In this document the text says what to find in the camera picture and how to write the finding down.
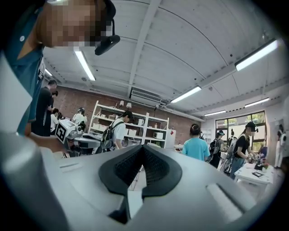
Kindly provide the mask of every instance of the air conditioner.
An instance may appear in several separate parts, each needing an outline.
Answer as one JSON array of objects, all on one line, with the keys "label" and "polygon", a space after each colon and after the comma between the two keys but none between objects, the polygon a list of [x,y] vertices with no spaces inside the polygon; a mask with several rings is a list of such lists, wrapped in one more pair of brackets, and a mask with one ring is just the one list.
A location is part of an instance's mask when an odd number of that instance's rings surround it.
[{"label": "air conditioner", "polygon": [[162,101],[162,99],[157,95],[151,94],[149,92],[142,92],[139,90],[131,91],[131,100],[149,106],[155,106],[156,104],[160,104]]}]

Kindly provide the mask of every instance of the window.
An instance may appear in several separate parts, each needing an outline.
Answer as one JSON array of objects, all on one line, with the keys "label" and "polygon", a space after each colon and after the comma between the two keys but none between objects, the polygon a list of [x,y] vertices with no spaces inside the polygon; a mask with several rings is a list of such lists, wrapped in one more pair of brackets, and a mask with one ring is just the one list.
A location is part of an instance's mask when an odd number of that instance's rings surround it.
[{"label": "window", "polygon": [[216,128],[227,128],[228,122],[227,120],[217,120],[216,121]]},{"label": "window", "polygon": [[252,120],[255,124],[265,123],[265,113],[259,112],[256,114],[252,114]]},{"label": "window", "polygon": [[234,136],[238,138],[244,131],[246,124],[251,121],[256,124],[258,132],[256,132],[254,136],[250,137],[250,146],[252,151],[258,152],[261,145],[266,140],[267,130],[264,111],[235,118],[216,120],[216,133],[219,130],[223,130],[225,135],[222,139],[227,141],[228,138],[231,137],[231,131],[233,129]]}]

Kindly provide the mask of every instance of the head-mounted camera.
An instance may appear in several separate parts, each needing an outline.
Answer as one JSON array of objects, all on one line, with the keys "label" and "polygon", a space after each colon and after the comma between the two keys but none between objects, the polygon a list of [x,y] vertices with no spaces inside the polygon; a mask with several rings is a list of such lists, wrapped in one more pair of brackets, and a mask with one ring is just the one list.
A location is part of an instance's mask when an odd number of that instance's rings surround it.
[{"label": "head-mounted camera", "polygon": [[121,38],[115,34],[115,25],[113,17],[116,15],[116,8],[111,0],[103,0],[106,5],[106,23],[112,24],[112,36],[104,37],[101,39],[100,44],[96,47],[94,53],[96,55],[102,55],[116,45]]}]

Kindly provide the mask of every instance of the jeans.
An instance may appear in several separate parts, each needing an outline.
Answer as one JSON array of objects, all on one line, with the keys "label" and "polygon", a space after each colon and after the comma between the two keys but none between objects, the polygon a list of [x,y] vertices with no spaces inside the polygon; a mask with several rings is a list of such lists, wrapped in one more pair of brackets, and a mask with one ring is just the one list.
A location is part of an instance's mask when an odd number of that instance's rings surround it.
[{"label": "jeans", "polygon": [[233,157],[232,160],[232,169],[231,169],[231,173],[230,173],[230,178],[232,178],[233,180],[235,179],[235,172],[238,171],[244,164],[244,159],[243,158],[236,158]]}]

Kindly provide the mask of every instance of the red brick wall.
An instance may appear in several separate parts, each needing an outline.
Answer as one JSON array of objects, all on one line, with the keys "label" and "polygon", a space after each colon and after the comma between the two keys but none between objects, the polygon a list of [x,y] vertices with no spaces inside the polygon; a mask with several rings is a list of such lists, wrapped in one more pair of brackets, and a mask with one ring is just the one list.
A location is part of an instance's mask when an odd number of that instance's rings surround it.
[{"label": "red brick wall", "polygon": [[[100,104],[106,106],[115,106],[116,103],[119,103],[120,101],[120,99],[117,98],[94,94],[85,91],[79,91],[71,88],[57,87],[57,90],[58,90],[58,97],[54,99],[53,106],[58,108],[59,111],[63,114],[63,116],[69,118],[72,118],[80,107],[84,107],[85,114],[88,119],[87,126],[89,126],[91,115],[93,113],[94,106],[97,100],[99,100]],[[145,107],[138,104],[132,104],[131,111],[143,115],[145,115],[148,112],[150,116],[154,116],[153,108]],[[156,110],[155,117],[161,119],[169,118],[168,127],[170,129],[174,127],[174,129],[177,131],[175,141],[176,144],[178,143],[184,144],[184,142],[189,139],[189,130],[190,126],[193,123],[200,124],[200,122],[161,110]]]}]

